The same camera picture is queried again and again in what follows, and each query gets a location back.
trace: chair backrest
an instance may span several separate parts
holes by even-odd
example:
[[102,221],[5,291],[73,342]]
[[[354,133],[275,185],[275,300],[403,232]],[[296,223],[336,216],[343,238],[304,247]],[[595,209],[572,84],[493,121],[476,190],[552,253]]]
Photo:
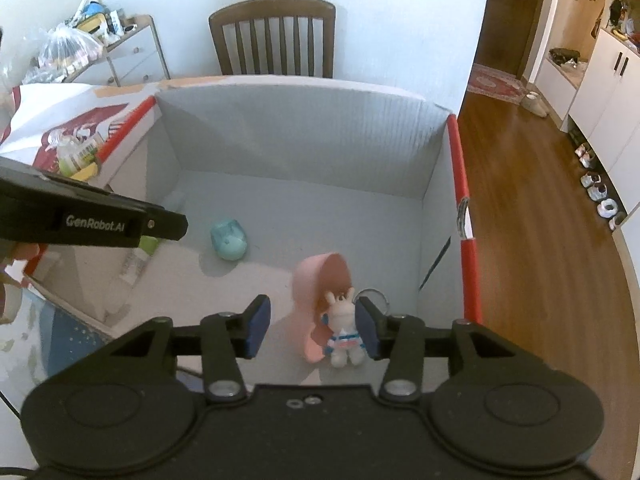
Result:
[[300,63],[300,18],[307,20],[307,60],[308,74],[314,75],[314,24],[313,20],[322,20],[322,77],[334,76],[334,36],[335,36],[335,6],[324,0],[247,0],[224,9],[217,10],[209,16],[211,37],[218,53],[220,69],[223,75],[233,75],[229,50],[226,46],[225,25],[234,25],[236,30],[236,45],[240,70],[246,74],[246,58],[242,44],[240,23],[249,22],[251,53],[254,60],[254,71],[260,73],[260,59],[258,55],[258,37],[255,23],[264,21],[264,43],[266,51],[267,70],[273,74],[273,47],[271,43],[270,18],[279,18],[280,62],[282,73],[287,75],[287,43],[284,18],[293,17],[293,60],[296,75],[301,75]]

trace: brown door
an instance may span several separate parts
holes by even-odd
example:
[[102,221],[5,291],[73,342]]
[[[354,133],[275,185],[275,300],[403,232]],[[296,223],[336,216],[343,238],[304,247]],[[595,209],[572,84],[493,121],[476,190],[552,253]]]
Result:
[[487,0],[476,63],[520,77],[541,6],[542,0]]

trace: doormat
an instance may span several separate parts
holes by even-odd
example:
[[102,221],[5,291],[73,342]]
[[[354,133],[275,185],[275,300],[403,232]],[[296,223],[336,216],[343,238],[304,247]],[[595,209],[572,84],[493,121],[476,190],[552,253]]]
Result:
[[474,64],[466,91],[519,104],[526,93],[522,83],[513,75],[487,66]]

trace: metal bolt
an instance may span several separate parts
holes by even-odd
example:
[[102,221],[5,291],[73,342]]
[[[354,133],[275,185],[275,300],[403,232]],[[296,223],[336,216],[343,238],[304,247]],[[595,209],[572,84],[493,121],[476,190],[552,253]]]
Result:
[[209,385],[209,393],[216,397],[234,397],[240,393],[240,384],[235,381],[215,381]]
[[414,382],[407,379],[394,379],[385,383],[385,391],[394,397],[409,396],[418,389]]
[[286,402],[286,405],[288,408],[292,408],[294,410],[299,410],[300,408],[305,407],[305,403],[302,402],[300,399],[289,399]]
[[322,402],[322,397],[317,395],[309,395],[305,397],[305,402],[309,406],[315,406],[316,404],[320,404]]

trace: teal toy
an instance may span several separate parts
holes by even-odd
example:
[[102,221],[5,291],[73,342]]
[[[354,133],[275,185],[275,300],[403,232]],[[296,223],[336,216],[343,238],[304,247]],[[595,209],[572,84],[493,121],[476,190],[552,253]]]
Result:
[[234,262],[246,252],[246,234],[238,220],[225,220],[211,228],[211,243],[223,260]]

